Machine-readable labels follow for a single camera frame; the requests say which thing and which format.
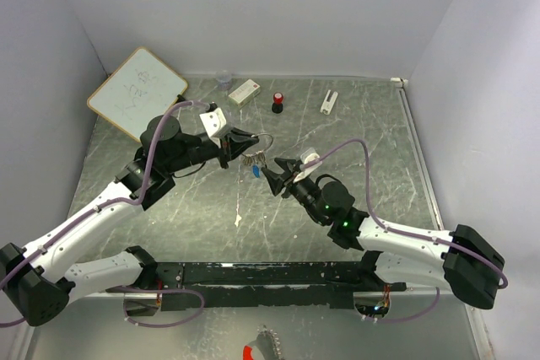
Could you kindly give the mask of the blue key tag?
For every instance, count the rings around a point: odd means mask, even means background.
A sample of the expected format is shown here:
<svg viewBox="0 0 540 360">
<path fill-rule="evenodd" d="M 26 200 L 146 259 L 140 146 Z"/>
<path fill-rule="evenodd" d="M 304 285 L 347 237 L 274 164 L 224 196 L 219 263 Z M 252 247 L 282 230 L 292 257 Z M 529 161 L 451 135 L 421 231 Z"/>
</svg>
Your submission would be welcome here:
<svg viewBox="0 0 540 360">
<path fill-rule="evenodd" d="M 257 165 L 252 166 L 252 173 L 256 178 L 259 178 L 261 176 L 260 168 Z"/>
</svg>

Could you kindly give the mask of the large silver keyring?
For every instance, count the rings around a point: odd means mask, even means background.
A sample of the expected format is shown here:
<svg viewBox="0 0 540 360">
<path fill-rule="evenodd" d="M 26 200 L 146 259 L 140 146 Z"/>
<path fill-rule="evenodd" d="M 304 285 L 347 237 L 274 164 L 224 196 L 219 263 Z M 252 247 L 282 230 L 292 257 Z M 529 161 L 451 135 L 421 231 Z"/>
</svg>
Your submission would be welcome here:
<svg viewBox="0 0 540 360">
<path fill-rule="evenodd" d="M 265 153 L 274 144 L 274 136 L 268 132 L 257 133 L 252 137 L 258 141 L 253 154 Z"/>
</svg>

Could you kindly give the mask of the bunch of silver keys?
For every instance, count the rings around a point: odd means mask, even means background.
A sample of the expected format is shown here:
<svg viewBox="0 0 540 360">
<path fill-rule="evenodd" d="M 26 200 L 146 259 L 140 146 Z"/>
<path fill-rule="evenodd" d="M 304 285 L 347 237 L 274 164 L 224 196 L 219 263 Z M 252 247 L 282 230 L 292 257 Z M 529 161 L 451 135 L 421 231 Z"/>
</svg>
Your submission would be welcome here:
<svg viewBox="0 0 540 360">
<path fill-rule="evenodd" d="M 256 153 L 243 154 L 241 162 L 245 166 L 265 167 L 267 165 L 266 155 L 263 151 Z"/>
</svg>

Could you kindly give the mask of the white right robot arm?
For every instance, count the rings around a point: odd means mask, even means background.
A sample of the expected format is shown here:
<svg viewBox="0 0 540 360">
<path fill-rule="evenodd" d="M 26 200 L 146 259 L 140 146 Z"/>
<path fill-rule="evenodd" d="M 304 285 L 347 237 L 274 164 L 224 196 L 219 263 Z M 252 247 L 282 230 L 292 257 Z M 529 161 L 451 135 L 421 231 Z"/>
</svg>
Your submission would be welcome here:
<svg viewBox="0 0 540 360">
<path fill-rule="evenodd" d="M 453 231 L 428 230 L 376 219 L 354 207 L 355 199 L 337 178 L 326 183 L 300 172 L 300 161 L 276 159 L 280 172 L 262 168 L 274 196 L 293 197 L 311 220 L 328 229 L 332 242 L 362 252 L 359 284 L 412 283 L 452 292 L 463 303 L 492 309 L 502 288 L 505 260 L 467 225 Z"/>
</svg>

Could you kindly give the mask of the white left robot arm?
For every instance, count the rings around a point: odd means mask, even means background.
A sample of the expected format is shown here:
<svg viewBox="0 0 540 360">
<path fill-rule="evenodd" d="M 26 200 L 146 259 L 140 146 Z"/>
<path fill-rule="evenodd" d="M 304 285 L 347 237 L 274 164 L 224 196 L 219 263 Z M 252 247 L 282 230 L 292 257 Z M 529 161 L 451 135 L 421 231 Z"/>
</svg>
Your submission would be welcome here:
<svg viewBox="0 0 540 360">
<path fill-rule="evenodd" d="M 216 159 L 222 168 L 259 142 L 231 126 L 220 110 L 202 113 L 204 131 L 182 131 L 174 116 L 157 116 L 140 136 L 141 147 L 115 179 L 87 206 L 23 247 L 1 249 L 1 289 L 23 322 L 44 325 L 69 304 L 109 288 L 153 288 L 157 262 L 136 245 L 109 258 L 79 258 L 115 226 L 147 211 L 175 185 L 175 174 Z"/>
</svg>

